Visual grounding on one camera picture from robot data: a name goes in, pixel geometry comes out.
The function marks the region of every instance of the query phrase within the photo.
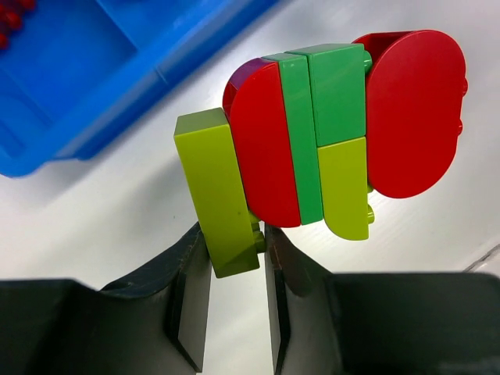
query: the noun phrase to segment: red lego piece in bin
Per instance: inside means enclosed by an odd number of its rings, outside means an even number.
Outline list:
[[[268,224],[298,227],[295,175],[277,62],[253,59],[223,95],[248,207]]]
[[[434,30],[369,34],[366,78],[368,180],[392,198],[417,195],[445,174],[462,131],[466,64],[457,43]]]

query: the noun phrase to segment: lego brick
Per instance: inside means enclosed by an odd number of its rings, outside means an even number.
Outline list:
[[[373,211],[368,206],[366,139],[318,148],[325,223],[338,237],[366,240]]]
[[[323,219],[323,204],[307,58],[289,53],[263,58],[280,67],[300,220],[302,225],[314,223]]]
[[[288,53],[308,59],[317,146],[364,136],[369,60],[363,45],[316,45]]]
[[[368,179],[388,197],[418,195],[441,179],[455,156],[467,88],[462,51],[433,30],[358,41],[373,55],[366,78]]]
[[[180,116],[174,140],[217,277],[259,268],[238,161],[223,110]]]
[[[277,62],[253,59],[229,79],[223,107],[248,207],[276,227],[300,225],[288,126]]]

